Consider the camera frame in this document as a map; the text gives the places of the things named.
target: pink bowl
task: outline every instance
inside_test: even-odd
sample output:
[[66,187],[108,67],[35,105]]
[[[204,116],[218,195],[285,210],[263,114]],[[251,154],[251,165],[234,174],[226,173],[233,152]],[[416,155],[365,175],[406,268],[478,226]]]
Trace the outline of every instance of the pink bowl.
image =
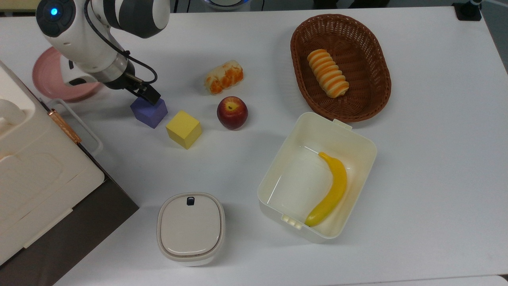
[[50,47],[42,53],[32,70],[32,80],[39,92],[48,98],[64,101],[80,101],[92,96],[102,86],[99,82],[83,83],[73,87],[65,85],[60,71],[61,53]]

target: striped bread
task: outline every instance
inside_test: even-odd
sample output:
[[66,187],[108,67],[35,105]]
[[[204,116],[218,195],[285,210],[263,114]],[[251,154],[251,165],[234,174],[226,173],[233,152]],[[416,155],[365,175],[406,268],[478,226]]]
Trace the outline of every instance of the striped bread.
[[342,71],[335,64],[332,57],[326,50],[318,49],[307,57],[309,66],[316,76],[320,87],[331,98],[343,96],[349,89],[349,82],[346,81]]

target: brown basket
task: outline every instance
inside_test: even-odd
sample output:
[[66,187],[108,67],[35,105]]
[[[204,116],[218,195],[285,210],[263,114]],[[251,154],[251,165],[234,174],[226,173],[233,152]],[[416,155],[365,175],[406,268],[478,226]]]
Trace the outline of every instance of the brown basket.
[[[327,50],[350,83],[344,96],[330,98],[319,86],[307,61],[316,49]],[[392,82],[381,47],[351,17],[324,14],[301,23],[291,38],[291,56],[303,97],[323,117],[358,122],[378,114],[388,102]]]

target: red apple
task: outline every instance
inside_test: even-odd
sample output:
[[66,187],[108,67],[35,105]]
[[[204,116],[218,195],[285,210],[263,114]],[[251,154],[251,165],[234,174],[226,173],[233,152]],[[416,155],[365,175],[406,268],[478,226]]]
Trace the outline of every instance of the red apple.
[[222,99],[217,107],[219,121],[230,130],[240,128],[247,120],[248,115],[247,105],[236,96]]

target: orange pastry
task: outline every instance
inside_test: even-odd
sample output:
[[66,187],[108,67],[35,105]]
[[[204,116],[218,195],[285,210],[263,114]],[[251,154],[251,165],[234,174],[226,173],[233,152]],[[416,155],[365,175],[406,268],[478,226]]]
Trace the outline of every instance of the orange pastry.
[[343,96],[349,89],[349,82],[345,80],[342,71],[335,64],[330,54],[324,49],[317,49],[307,57],[309,66],[316,76],[320,87],[331,98]]
[[229,61],[206,74],[205,87],[211,94],[218,94],[243,80],[243,69],[235,61]]

